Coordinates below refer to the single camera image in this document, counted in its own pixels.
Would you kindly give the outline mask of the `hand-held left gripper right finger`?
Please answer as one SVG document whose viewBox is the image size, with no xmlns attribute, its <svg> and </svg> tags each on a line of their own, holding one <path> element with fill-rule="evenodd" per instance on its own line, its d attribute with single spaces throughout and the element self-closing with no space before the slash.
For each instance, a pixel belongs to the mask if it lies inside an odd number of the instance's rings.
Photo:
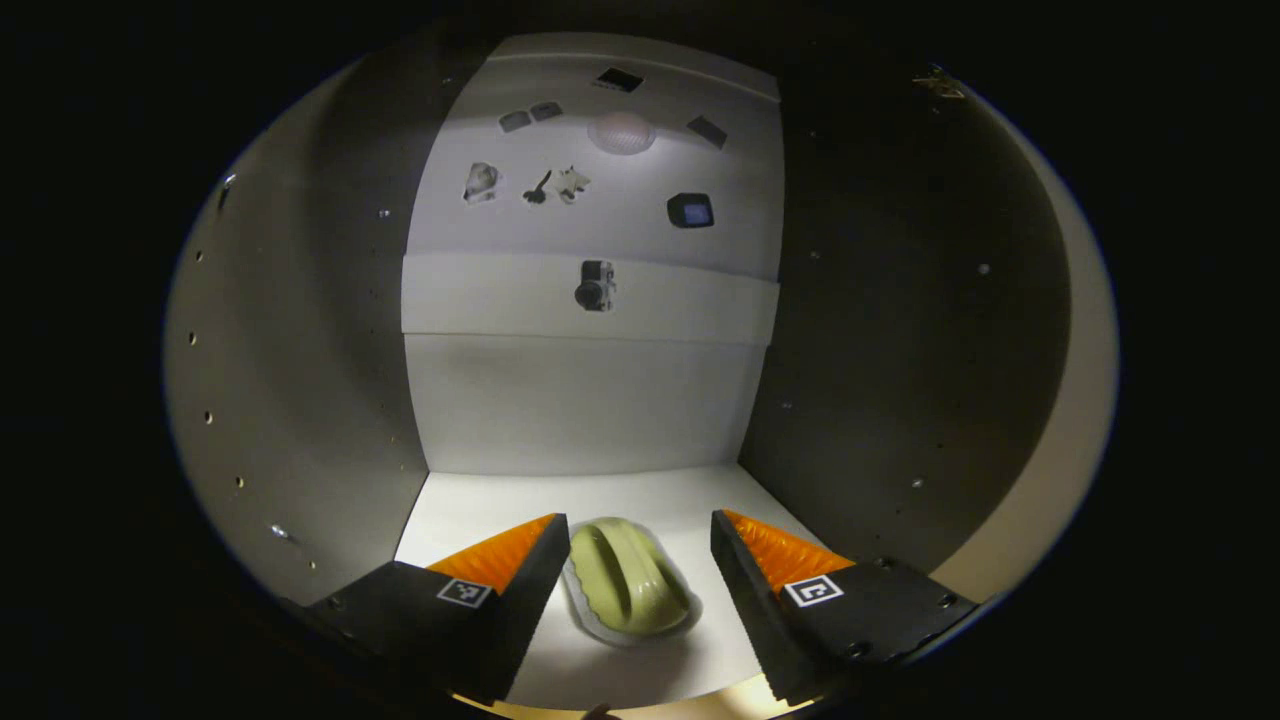
<svg viewBox="0 0 1280 720">
<path fill-rule="evenodd" d="M 771 693 L 796 706 L 892 673 L 980 605 L 890 556 L 859 562 L 735 512 L 710 552 Z"/>
</svg>

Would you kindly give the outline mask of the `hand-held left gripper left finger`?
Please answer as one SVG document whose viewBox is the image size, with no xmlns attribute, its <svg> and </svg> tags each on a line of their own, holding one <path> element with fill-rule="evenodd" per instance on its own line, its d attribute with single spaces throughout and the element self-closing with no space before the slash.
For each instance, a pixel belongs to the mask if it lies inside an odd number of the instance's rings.
<svg viewBox="0 0 1280 720">
<path fill-rule="evenodd" d="M 305 607 L 305 619 L 397 687 L 502 701 L 570 555 L 550 512 L 425 568 L 384 562 Z"/>
</svg>

